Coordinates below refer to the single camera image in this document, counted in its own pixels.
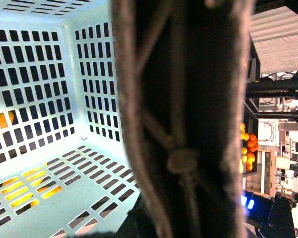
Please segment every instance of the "ceiling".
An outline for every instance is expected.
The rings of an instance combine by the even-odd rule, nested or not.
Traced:
[[[252,16],[250,32],[261,73],[298,70],[298,15],[286,7]]]

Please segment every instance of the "orange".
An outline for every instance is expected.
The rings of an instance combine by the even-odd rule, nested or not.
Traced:
[[[256,150],[258,150],[256,144],[253,147],[248,148],[250,152],[255,152]]]
[[[256,135],[254,135],[253,133],[249,134],[249,139],[254,141],[256,139]]]
[[[247,170],[253,170],[253,165],[252,164],[246,164],[246,169]]]
[[[13,114],[13,112],[12,111],[9,111],[8,114],[9,114],[11,123],[13,123],[13,121],[14,121],[14,114]],[[7,128],[7,127],[8,127],[8,123],[6,122],[4,113],[0,113],[0,128],[1,129],[4,129],[4,128]]]
[[[248,142],[247,142],[247,147],[252,148],[254,145],[255,145],[255,142],[252,141],[251,139],[249,139]]]
[[[248,152],[247,154],[247,158],[250,159],[250,158],[255,158],[255,155],[253,152]]]

